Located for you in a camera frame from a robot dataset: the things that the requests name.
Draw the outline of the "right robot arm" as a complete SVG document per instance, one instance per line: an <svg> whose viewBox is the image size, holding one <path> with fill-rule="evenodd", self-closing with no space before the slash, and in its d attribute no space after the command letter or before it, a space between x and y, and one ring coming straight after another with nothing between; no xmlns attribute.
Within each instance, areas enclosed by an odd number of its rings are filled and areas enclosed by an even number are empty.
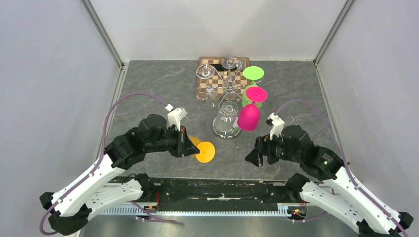
<svg viewBox="0 0 419 237"><path fill-rule="evenodd" d="M399 237L406 235L414 218L399 212L373 195L331 149L313 143L299 125L287 126L281 135L256 138L245 160L260 167L280 160L298 163L311 181L296 173L285 184L286 197L316 205L338 218L360 237Z"/></svg>

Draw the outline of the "pink plastic wine glass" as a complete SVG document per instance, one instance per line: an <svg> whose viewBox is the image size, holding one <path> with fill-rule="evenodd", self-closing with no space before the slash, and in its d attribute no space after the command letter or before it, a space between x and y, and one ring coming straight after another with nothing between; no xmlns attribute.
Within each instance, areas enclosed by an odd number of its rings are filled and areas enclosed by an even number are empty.
<svg viewBox="0 0 419 237"><path fill-rule="evenodd" d="M249 103L243 107L238 116L238 126L244 131L253 131L260 120L260 111L257 106L267 99L267 92L258 86L251 86L245 91Z"/></svg>

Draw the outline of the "orange plastic wine glass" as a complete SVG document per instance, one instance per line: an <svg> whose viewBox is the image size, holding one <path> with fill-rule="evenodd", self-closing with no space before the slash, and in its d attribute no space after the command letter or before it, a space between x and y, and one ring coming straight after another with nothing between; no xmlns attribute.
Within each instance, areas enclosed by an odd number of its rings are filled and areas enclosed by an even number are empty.
<svg viewBox="0 0 419 237"><path fill-rule="evenodd" d="M215 157L215 146L208 141L201 141L197 137L190 136L189 139L199 149L199 153L193 155L197 161L201 163L208 163Z"/></svg>

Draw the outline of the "chrome wine glass rack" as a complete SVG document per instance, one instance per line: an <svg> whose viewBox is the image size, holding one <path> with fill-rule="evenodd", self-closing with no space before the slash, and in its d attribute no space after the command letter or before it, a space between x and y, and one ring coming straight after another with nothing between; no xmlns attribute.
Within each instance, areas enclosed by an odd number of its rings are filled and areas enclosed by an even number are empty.
<svg viewBox="0 0 419 237"><path fill-rule="evenodd" d="M244 76L250 66L247 57L201 56L196 70L198 78L196 97L217 108L212 131L220 139L237 138L242 129L237 125L239 102L249 102L245 90L252 81Z"/></svg>

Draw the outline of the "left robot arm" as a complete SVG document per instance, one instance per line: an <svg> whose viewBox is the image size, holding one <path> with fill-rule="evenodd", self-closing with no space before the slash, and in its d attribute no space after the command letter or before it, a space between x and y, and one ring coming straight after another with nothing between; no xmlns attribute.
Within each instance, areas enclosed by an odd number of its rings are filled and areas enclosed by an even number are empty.
<svg viewBox="0 0 419 237"><path fill-rule="evenodd" d="M104 149L104 155L67 187L40 196L50 227L55 233L71 235L113 206L138 199L152 200L156 190L147 174L138 174L105 192L99 193L98 190L144 161L146 154L155 152L169 152L173 157L181 158L198 154L199 149L180 123L168 125L163 116L149 115L138 127L115 137Z"/></svg>

